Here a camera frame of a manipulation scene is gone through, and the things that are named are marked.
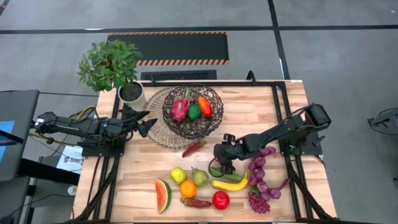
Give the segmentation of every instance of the hazard stripe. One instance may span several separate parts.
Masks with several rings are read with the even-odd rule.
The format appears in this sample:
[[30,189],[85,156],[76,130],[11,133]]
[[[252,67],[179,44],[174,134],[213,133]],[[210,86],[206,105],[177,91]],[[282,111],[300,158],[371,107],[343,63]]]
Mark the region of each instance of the hazard stripe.
[[194,60],[138,60],[139,66],[156,65],[229,65],[229,60],[220,59],[194,59]]
[[108,35],[175,35],[175,34],[226,34],[225,31],[192,31],[192,32],[123,32]]

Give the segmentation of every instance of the gray floor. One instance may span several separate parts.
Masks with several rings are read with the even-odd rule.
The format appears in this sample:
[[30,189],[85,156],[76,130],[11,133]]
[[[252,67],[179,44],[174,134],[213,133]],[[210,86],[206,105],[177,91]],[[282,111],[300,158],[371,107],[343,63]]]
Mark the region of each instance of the gray floor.
[[[398,2],[393,0],[274,2],[280,26],[398,24]],[[265,0],[10,0],[0,17],[0,30],[271,24]],[[366,119],[398,105],[398,30],[302,30],[281,35],[291,79],[303,80],[309,101],[323,104],[333,120],[322,146],[338,216],[396,223],[398,189],[392,178],[398,177],[398,139],[371,131]],[[0,91],[36,88],[94,95],[78,83],[76,71],[91,42],[106,36],[0,35]],[[273,31],[228,32],[228,47],[229,65],[139,71],[217,69],[219,79],[240,79],[253,70],[257,79],[282,79]],[[96,97],[41,95],[36,114],[50,110],[69,115],[95,103]],[[30,139],[24,157],[37,160],[52,153]],[[64,221],[70,206],[43,208],[35,213],[34,223]]]

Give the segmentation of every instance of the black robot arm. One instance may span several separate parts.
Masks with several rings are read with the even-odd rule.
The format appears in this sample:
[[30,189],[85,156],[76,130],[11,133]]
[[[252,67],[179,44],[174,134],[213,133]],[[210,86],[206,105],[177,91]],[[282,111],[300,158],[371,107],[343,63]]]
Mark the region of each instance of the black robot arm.
[[40,135],[52,133],[65,133],[73,136],[90,139],[90,142],[78,142],[78,145],[86,146],[111,146],[115,140],[125,138],[128,133],[138,131],[142,137],[146,137],[150,128],[157,119],[146,122],[138,121],[149,112],[135,112],[132,118],[124,121],[116,118],[85,118],[75,119],[57,116],[53,112],[46,112],[38,116],[33,127]]
[[232,160],[249,159],[267,143],[282,137],[288,139],[290,146],[303,146],[308,134],[324,130],[330,123],[331,120],[322,105],[305,106],[263,133],[248,134],[236,140],[235,136],[225,134],[224,141],[215,145],[214,157],[221,164],[221,173],[231,174],[235,170]]

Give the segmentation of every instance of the wooden tabletop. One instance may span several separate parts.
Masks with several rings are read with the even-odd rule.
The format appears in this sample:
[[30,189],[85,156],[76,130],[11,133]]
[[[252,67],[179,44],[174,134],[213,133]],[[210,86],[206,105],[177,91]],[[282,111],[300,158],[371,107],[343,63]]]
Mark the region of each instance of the wooden tabletop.
[[[302,82],[286,81],[286,86],[292,111],[308,105]],[[247,196],[249,186],[238,192],[228,192],[231,204],[226,210],[222,211],[214,207],[189,208],[180,202],[179,187],[169,176],[174,167],[182,167],[187,172],[187,178],[192,179],[191,167],[207,170],[208,163],[213,158],[214,144],[222,142],[224,133],[230,133],[239,138],[249,133],[261,133],[277,124],[271,87],[211,87],[219,94],[224,103],[224,116],[219,128],[205,139],[208,144],[199,152],[182,159],[183,151],[173,151],[156,146],[149,138],[143,139],[139,134],[135,134],[133,139],[127,142],[118,170],[111,216],[112,222],[271,222],[295,220],[289,186],[282,190],[280,199],[269,202],[271,212],[267,214],[257,214],[251,210]],[[161,89],[163,87],[145,87],[146,99],[149,100],[152,95]],[[115,94],[116,90],[102,92],[99,95],[97,105],[99,116],[111,116]],[[281,93],[279,99],[283,108]],[[279,150],[277,141],[269,145]],[[309,191],[323,209],[335,217],[336,212],[323,164],[314,156],[302,156],[302,160]],[[86,207],[96,161],[97,157],[89,157],[84,161],[73,205],[76,216]],[[101,158],[92,196],[98,188],[102,161]],[[245,170],[248,170],[249,162],[250,160],[235,160],[233,164],[237,172],[243,174]],[[270,187],[277,187],[287,178],[284,158],[279,153],[267,157],[265,172],[264,180],[267,184]],[[170,207],[160,215],[157,213],[155,179],[167,181],[172,189]],[[198,188],[195,198],[211,201],[216,191],[208,184]],[[305,217],[303,197],[298,188],[297,195],[302,217]],[[105,192],[101,203],[100,218],[104,217],[107,199],[108,192]]]

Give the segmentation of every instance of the computer screen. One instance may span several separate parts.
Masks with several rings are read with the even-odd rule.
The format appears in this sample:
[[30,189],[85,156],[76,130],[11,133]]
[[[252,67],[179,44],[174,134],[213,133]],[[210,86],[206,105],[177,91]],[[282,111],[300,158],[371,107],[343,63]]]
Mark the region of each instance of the computer screen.
[[6,151],[6,146],[24,143],[20,137],[10,134],[14,124],[15,121],[0,121],[0,162]]

